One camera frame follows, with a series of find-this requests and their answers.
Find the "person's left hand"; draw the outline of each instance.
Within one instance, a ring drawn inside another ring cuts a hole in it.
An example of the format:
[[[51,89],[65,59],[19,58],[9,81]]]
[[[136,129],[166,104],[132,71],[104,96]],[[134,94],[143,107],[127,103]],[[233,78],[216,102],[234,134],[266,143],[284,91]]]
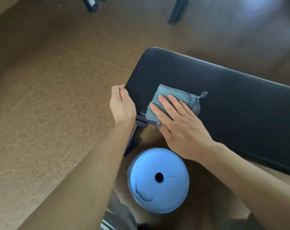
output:
[[[125,122],[134,125],[136,118],[135,104],[124,87],[125,85],[112,87],[110,108],[115,119],[115,125]]]

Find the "teal cleaning cloth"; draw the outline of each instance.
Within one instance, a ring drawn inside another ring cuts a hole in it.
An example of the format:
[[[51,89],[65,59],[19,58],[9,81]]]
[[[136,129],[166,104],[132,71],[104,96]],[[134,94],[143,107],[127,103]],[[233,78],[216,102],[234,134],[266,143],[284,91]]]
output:
[[[195,115],[198,115],[199,112],[201,111],[201,105],[200,105],[199,99],[207,96],[207,92],[202,92],[200,96],[196,96],[194,94],[184,92],[180,89],[171,88],[166,85],[160,84],[157,91],[155,92],[154,98],[152,99],[151,103],[155,104],[161,111],[163,111],[166,114],[167,112],[165,108],[162,106],[162,104],[160,103],[158,99],[158,96],[160,94],[162,94],[168,100],[169,103],[171,103],[170,100],[168,99],[168,96],[170,94],[172,94],[178,101],[179,100],[184,101]],[[159,119],[151,111],[149,105],[147,107],[146,119],[150,121],[154,121],[154,122],[159,122]]]

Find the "black hole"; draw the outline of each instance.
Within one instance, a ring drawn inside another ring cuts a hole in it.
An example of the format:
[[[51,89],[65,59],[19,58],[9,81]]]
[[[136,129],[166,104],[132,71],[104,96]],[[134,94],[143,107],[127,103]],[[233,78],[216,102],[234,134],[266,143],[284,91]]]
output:
[[[159,182],[159,183],[161,183],[161,182],[163,182],[163,174],[161,174],[161,173],[156,173],[156,175],[155,175],[155,179],[156,179],[156,181],[157,182]]]

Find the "blue roll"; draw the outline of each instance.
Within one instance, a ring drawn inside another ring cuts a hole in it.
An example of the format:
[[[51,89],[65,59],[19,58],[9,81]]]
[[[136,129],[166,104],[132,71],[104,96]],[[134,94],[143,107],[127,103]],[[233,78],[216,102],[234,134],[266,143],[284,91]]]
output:
[[[182,159],[165,148],[140,153],[127,171],[128,186],[134,199],[153,213],[178,208],[189,191],[189,174]]]

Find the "person's right arm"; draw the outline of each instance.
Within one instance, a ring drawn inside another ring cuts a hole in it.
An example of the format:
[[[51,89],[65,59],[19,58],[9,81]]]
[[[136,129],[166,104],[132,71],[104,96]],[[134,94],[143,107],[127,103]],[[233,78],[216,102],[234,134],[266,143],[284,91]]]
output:
[[[212,140],[201,121],[182,101],[170,95],[159,100],[172,119],[151,104],[158,127],[171,150],[202,164],[238,195],[267,229],[290,230],[290,185]]]

